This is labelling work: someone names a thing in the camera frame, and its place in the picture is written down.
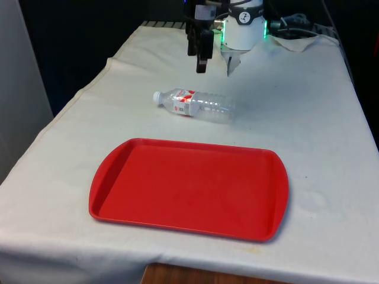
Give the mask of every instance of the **white bottle cap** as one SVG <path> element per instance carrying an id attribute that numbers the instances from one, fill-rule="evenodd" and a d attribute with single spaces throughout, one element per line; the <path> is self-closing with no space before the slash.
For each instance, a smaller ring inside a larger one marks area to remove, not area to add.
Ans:
<path id="1" fill-rule="evenodd" d="M 160 95 L 161 95 L 161 92 L 155 92 L 153 94 L 153 100 L 156 102 L 157 105 L 162 104 L 160 101 Z"/>

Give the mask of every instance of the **white wall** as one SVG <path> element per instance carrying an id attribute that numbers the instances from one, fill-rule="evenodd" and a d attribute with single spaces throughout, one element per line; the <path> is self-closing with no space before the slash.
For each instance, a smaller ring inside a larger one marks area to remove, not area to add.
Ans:
<path id="1" fill-rule="evenodd" d="M 0 183 L 52 119 L 17 0 L 0 0 Z"/>

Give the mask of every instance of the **white tablecloth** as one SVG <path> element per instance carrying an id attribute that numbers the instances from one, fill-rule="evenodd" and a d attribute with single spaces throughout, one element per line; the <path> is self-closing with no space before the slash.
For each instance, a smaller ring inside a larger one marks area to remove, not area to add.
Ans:
<path id="1" fill-rule="evenodd" d="M 186 51 L 184 31 L 139 28 L 40 133 L 0 187 L 2 283 L 138 283 L 153 262 L 379 283 L 379 155 L 338 47 L 320 38 L 292 53 L 263 41 L 229 78 L 218 52 L 199 75 Z M 230 125 L 171 115 L 152 93 L 176 87 L 244 107 Z M 134 137 L 275 151 L 291 188 L 280 232 L 259 244 L 93 220 L 92 178 Z"/>

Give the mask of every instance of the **red tray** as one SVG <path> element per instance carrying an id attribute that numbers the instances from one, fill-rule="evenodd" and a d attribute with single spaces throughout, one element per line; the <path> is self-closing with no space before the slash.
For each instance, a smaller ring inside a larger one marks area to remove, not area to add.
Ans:
<path id="1" fill-rule="evenodd" d="M 288 202 L 272 151 L 132 139 L 100 165 L 89 195 L 97 220 L 268 241 Z"/>

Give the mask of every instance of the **plastic bottle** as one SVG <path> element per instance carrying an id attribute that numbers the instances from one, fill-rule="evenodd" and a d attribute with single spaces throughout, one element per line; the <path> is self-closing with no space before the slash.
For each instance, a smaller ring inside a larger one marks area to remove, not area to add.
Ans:
<path id="1" fill-rule="evenodd" d="M 234 112 L 230 98 L 213 93 L 174 89 L 167 93 L 155 92 L 153 100 L 174 114 L 218 123 L 229 122 Z"/>

